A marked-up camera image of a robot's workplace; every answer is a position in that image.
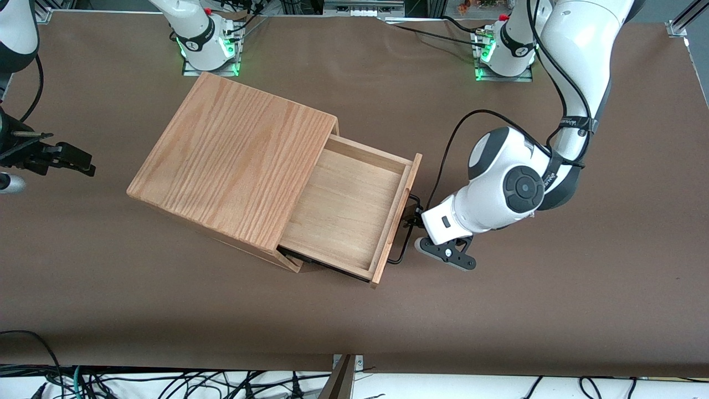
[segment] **logo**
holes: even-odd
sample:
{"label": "logo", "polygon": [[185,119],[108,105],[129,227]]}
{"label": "logo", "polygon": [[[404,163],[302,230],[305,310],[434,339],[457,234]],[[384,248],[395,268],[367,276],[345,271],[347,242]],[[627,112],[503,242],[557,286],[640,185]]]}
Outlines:
{"label": "logo", "polygon": [[556,178],[557,178],[557,174],[555,172],[552,172],[551,175],[548,175],[547,178],[544,179],[544,187],[548,186]]}

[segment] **brown table surface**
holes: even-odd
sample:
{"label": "brown table surface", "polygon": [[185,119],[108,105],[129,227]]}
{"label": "brown table surface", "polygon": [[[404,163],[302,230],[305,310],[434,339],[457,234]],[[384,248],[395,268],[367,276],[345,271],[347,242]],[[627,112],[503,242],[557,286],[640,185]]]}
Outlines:
{"label": "brown table surface", "polygon": [[[164,17],[59,12],[40,33],[46,83],[28,123],[89,151],[97,172],[20,171],[27,190],[0,197],[0,328],[40,333],[62,363],[324,370],[356,353],[379,371],[709,376],[709,113],[663,25],[623,28],[570,203],[476,238],[472,272],[409,248],[376,290],[287,273],[128,198],[194,82]],[[561,116],[538,66],[530,84],[476,82],[468,52],[373,18],[271,18],[237,80],[338,116],[346,138],[422,153],[413,192],[426,198],[468,111],[501,111],[540,140]],[[22,114],[36,85],[33,65],[17,74],[6,111]],[[436,201],[503,125],[466,122]],[[26,339],[0,344],[0,362],[49,361]]]}

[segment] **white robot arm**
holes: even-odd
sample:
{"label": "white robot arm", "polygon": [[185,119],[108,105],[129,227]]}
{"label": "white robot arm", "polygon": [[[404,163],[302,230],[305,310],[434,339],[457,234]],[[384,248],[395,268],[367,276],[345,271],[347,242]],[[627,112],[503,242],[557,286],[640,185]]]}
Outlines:
{"label": "white robot arm", "polygon": [[208,15],[198,2],[189,0],[149,0],[167,18],[177,35],[184,57],[198,70],[215,70],[235,56],[226,42],[234,36],[232,21]]}
{"label": "white robot arm", "polygon": [[550,136],[556,138],[553,145],[542,146],[511,127],[487,133],[471,152],[469,184],[423,213],[429,237],[418,239],[416,248],[463,269],[475,265],[464,254],[467,246],[455,250],[461,239],[469,245],[473,235],[506,227],[535,210],[558,207],[575,192],[581,161],[610,91],[613,42],[635,4],[633,0],[559,0],[540,38],[531,29],[532,10],[545,7],[537,7],[537,1],[547,2],[518,1],[509,21],[496,23],[496,42],[502,44],[487,63],[502,75],[521,73],[532,57],[526,51],[531,49],[529,43],[523,42],[536,38],[542,65],[562,98],[563,117]]}
{"label": "white robot arm", "polygon": [[39,46],[34,1],[0,0],[0,73],[24,69]]}

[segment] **wooden lid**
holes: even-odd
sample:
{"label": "wooden lid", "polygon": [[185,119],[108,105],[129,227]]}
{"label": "wooden lid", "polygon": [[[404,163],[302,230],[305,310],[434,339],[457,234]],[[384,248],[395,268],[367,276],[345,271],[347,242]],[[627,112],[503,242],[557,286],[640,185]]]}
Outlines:
{"label": "wooden lid", "polygon": [[128,195],[272,253],[336,123],[203,73]]}

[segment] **wooden box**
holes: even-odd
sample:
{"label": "wooden box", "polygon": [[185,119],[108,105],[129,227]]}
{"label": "wooden box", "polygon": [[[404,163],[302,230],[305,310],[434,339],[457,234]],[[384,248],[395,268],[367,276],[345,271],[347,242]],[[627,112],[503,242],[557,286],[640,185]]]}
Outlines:
{"label": "wooden box", "polygon": [[420,158],[339,137],[333,115],[203,73],[128,195],[287,270],[313,260],[374,287]]}

